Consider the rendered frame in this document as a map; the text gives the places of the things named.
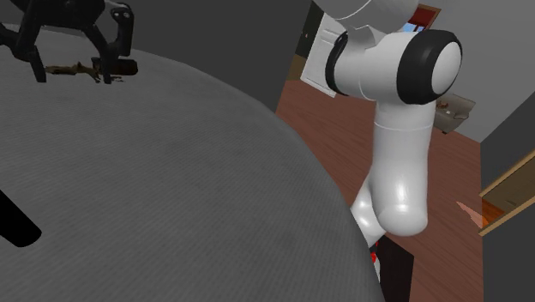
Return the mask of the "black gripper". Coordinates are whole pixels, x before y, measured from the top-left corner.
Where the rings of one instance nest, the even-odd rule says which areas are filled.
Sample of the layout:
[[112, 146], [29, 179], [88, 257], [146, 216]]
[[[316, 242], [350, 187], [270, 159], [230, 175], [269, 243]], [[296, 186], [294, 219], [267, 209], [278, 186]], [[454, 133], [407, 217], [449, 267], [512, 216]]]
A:
[[41, 26], [84, 28], [82, 32], [93, 43], [99, 57], [93, 57], [93, 68], [111, 84], [118, 76], [133, 76], [135, 61], [131, 52], [135, 15], [127, 3], [109, 2], [111, 18], [117, 23], [117, 37], [107, 42], [94, 24], [105, 10], [104, 0], [10, 0], [24, 13], [19, 31], [0, 22], [0, 45], [12, 55], [30, 63], [37, 82], [46, 82], [45, 68], [35, 45]]

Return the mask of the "brown stick-shaped object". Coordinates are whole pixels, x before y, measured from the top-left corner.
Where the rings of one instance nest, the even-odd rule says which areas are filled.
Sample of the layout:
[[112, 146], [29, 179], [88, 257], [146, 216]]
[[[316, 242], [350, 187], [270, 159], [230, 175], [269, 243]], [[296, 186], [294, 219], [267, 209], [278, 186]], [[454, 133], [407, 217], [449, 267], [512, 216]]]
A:
[[[93, 78], [96, 83], [104, 79], [104, 73], [101, 69], [101, 60], [99, 57], [92, 57], [92, 66], [86, 66], [81, 62], [70, 66], [51, 65], [45, 67], [45, 72], [52, 75], [69, 75], [86, 74]], [[110, 69], [110, 77], [114, 82], [121, 82], [124, 76], [135, 76], [138, 73], [138, 64], [133, 59], [118, 59]]]

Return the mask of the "black rounded bar object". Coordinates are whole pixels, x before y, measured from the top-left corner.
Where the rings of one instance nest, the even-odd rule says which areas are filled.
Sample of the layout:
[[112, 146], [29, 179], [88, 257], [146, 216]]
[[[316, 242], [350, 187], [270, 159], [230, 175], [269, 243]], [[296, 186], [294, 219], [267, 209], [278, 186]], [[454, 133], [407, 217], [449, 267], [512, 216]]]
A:
[[35, 243], [41, 235], [39, 227], [0, 190], [0, 236], [22, 248]]

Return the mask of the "white door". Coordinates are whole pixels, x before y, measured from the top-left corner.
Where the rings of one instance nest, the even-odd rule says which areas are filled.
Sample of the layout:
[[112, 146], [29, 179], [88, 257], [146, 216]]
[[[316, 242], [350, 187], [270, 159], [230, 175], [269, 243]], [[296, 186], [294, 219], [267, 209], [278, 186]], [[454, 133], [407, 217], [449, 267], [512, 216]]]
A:
[[300, 80], [311, 87], [334, 98], [336, 93], [328, 87], [325, 69], [335, 40], [345, 31], [344, 27], [331, 16], [324, 14], [316, 37], [311, 46]]

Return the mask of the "red framed window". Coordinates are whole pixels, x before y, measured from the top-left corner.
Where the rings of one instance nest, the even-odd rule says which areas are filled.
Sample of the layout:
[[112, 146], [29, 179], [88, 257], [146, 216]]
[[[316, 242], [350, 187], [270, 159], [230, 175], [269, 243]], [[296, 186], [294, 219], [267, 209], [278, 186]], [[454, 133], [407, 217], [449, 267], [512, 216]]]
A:
[[412, 18], [401, 28], [402, 32], [421, 32], [433, 24], [441, 9], [419, 4]]

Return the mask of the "beige sofa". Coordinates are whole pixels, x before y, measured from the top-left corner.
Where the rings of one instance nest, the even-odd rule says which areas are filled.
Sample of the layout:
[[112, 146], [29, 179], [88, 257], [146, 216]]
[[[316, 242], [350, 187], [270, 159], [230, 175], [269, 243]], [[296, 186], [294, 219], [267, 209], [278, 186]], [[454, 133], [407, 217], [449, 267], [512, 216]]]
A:
[[436, 101], [434, 127], [443, 134], [456, 130], [469, 118], [476, 103], [456, 94], [444, 94]]

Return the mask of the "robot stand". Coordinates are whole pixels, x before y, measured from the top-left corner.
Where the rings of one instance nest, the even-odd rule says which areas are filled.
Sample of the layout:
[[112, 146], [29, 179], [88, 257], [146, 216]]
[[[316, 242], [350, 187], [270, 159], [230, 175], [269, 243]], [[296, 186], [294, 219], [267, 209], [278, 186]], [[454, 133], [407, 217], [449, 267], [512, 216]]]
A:
[[377, 256], [385, 302], [410, 302], [413, 254], [383, 236], [378, 241]]

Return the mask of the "light wooden door frame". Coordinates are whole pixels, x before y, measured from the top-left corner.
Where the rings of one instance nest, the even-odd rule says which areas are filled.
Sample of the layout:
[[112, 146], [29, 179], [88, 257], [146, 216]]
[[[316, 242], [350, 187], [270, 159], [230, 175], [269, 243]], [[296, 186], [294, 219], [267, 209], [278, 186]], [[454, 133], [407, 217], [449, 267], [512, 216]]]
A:
[[535, 204], [535, 148], [479, 193], [491, 220], [482, 227], [483, 237]]

